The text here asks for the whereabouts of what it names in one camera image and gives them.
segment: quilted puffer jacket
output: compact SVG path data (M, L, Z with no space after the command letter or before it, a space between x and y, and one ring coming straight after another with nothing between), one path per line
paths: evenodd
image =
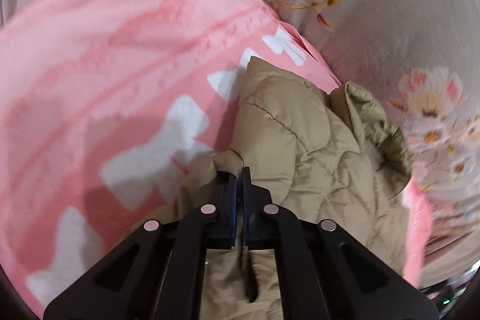
M216 171L238 175L245 165L273 202L302 220L335 220L401 273L407 211L398 195L411 164L402 134L381 105L353 83L327 95L256 57L238 105L230 150L194 167L177 201L146 218L167 223L182 217L208 201ZM239 252L209 251L201 319L283 318L273 251L252 252L259 296L249 303Z

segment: clothing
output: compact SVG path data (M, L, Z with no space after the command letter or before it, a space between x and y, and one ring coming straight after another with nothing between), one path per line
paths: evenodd
M252 55L340 85L262 0L33 0L0 29L0 263L37 316L228 148Z
M414 176L433 203L425 264L445 258L423 270L423 284L440 282L444 266L458 266L458 256L447 257L464 242L458 238L474 248L480 235L480 209L462 208L480 194L480 0L265 1L320 49L340 80L367 88L403 127ZM480 251L472 255L464 270L480 259Z
M408 213L398 195L411 163L401 132L366 90L346 83L328 95L252 57L229 147L194 167L179 198L146 218L181 218L208 201L216 171L238 175L249 166L252 183L270 190L274 203L309 222L333 219L401 273ZM385 157L378 169L375 153ZM260 286L253 304L244 299L237 256L209 251L201 318L282 319L273 251L253 251Z

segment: metal rivet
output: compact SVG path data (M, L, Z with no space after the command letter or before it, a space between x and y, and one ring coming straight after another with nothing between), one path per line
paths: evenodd
M160 223L155 220L148 220L145 224L143 224L143 228L145 228L146 231L156 231L158 227L160 226Z
M212 213L214 213L216 210L217 210L217 208L215 207L215 205L212 205L212 204L205 204L205 205L203 205L203 206L200 208L200 211L201 211L203 214L212 214Z
M265 205L263 207L263 211L266 213L266 214L277 214L278 211L279 211L279 208L277 205L275 204L268 204L268 205Z
M323 220L320 223L320 228L322 228L324 231L332 232L337 229L337 223L333 220Z

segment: pink fabric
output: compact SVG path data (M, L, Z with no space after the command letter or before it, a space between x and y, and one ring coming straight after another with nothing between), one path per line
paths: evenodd
M338 86L261 0L35 0L0 31L0 262L36 314L227 147L252 55Z
M410 211L406 233L407 259L403 268L403 277L418 288L425 247L431 234L431 207L415 179L405 187L402 196L404 206Z

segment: flower pattern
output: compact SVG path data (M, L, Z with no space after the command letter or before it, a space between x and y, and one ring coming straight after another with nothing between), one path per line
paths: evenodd
M478 198L480 190L476 156L480 113L467 121L454 114L465 99L458 75L435 67L405 74L398 83L398 94L389 102L405 120L402 131L413 154L413 175L433 207L431 243L464 235L480 222L480 202L469 207L459 203L465 190L472 198ZM464 191L463 198L456 197L459 190Z
M277 13L280 7L288 7L292 10L303 10L307 8L313 8L317 13L318 23L325 29L332 31L334 29L333 24L322 14L327 7L335 6L341 0L314 0L308 4L290 4L281 0L265 0Z
M448 68L416 68L400 79L398 97L390 104L415 116L445 119L464 100L462 91L460 78Z

